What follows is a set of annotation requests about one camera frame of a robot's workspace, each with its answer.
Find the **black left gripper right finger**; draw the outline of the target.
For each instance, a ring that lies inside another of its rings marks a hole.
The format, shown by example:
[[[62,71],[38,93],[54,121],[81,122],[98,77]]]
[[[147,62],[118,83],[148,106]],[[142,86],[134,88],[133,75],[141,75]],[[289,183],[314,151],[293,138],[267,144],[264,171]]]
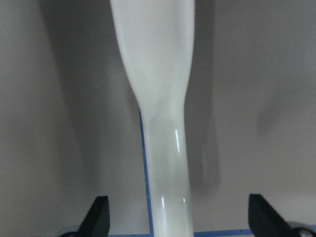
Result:
[[[295,237],[296,233],[260,194],[250,194],[248,225],[255,237]]]

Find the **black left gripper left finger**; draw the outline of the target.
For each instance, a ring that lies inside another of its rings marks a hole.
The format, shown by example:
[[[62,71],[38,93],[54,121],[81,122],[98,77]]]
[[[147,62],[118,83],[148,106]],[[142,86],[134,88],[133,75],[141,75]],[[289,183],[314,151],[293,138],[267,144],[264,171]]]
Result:
[[[98,196],[80,225],[78,237],[107,237],[110,229],[110,210],[107,196]]]

